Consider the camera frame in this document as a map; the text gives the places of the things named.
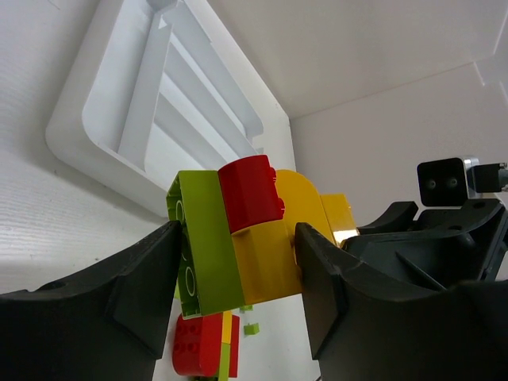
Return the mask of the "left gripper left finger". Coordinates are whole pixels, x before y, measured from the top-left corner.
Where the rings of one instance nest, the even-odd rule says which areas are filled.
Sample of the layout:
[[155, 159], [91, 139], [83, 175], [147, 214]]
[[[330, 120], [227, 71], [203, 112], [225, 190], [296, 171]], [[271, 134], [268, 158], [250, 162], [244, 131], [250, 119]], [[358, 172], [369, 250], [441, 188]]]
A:
[[1, 297], [4, 380], [150, 380], [164, 353], [182, 227], [35, 291]]

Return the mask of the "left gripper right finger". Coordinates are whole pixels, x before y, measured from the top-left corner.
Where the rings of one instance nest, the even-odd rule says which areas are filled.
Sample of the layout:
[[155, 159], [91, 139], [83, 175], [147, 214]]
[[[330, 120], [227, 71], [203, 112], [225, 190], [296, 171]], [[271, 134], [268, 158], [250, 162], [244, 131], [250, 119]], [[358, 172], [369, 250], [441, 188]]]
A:
[[377, 271], [306, 223], [295, 243], [323, 380], [506, 379], [506, 282], [431, 291]]

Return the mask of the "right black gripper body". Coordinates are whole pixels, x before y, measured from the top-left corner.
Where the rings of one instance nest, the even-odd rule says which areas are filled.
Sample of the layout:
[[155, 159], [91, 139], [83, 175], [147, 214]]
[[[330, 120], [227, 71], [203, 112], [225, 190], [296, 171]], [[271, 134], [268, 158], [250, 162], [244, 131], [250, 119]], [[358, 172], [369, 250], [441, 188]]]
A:
[[494, 198], [424, 211], [415, 202], [394, 202], [343, 249], [394, 279], [433, 291], [491, 281], [507, 250], [507, 210]]

